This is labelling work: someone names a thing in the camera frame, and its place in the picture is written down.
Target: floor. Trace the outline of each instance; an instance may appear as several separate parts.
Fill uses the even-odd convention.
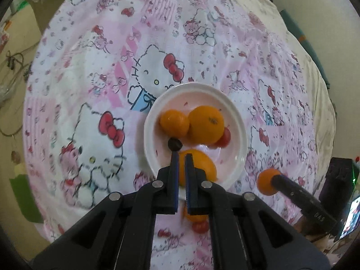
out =
[[[6,52],[21,52],[36,44],[41,38],[30,5],[16,13],[11,22],[7,30],[10,35],[9,42],[0,54],[0,84],[8,82],[14,75],[4,63]],[[24,53],[25,64],[32,61],[35,52],[36,46]],[[20,78],[13,97],[0,107],[0,128],[6,134],[14,133],[22,124],[25,89],[26,84]],[[15,177],[14,163],[11,161],[12,150],[19,152],[21,162],[24,162],[21,131],[14,137],[0,135],[0,224],[17,251],[26,260],[30,260],[49,243],[39,235],[34,224],[22,216],[17,205],[9,182],[10,178]]]

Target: small orange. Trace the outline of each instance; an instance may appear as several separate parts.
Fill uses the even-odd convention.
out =
[[[188,208],[186,207],[186,204],[185,204],[185,207],[184,207],[184,217],[186,217],[191,222],[207,221],[207,215],[190,215],[188,213]]]
[[[212,145],[224,133],[224,118],[213,106],[202,105],[190,112],[189,138],[196,144]]]
[[[256,185],[261,194],[272,196],[278,192],[271,185],[271,178],[276,175],[280,175],[277,169],[266,169],[258,175]]]
[[[179,184],[185,187],[185,155],[191,153],[193,155],[194,167],[203,169],[206,174],[206,178],[210,182],[215,182],[216,166],[212,160],[204,153],[196,149],[189,149],[179,153]]]
[[[178,110],[167,110],[160,117],[160,126],[169,137],[185,137],[189,130],[188,117]]]

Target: hello kitty tablecloth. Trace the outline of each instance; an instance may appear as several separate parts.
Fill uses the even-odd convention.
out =
[[[256,179],[275,167],[313,190],[317,155],[302,67],[239,0],[66,0],[41,39],[28,80],[23,139],[31,188],[53,241],[110,192],[153,179],[143,126],[156,98],[201,82],[224,92],[248,135],[242,177],[293,223],[299,209],[262,196]],[[212,269],[210,233],[158,216],[152,269]]]

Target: silver bolt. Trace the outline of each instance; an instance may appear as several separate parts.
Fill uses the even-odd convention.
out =
[[[211,188],[211,187],[212,187],[212,182],[203,181],[203,182],[201,183],[201,187],[203,187],[204,189]]]
[[[254,201],[255,200],[255,194],[251,193],[251,192],[247,192],[244,194],[244,199],[246,201]]]
[[[109,195],[109,199],[111,201],[118,201],[120,199],[120,197],[121,197],[121,195],[118,192],[114,192]]]
[[[164,183],[160,180],[153,181],[154,188],[161,188],[163,185],[164,185]]]

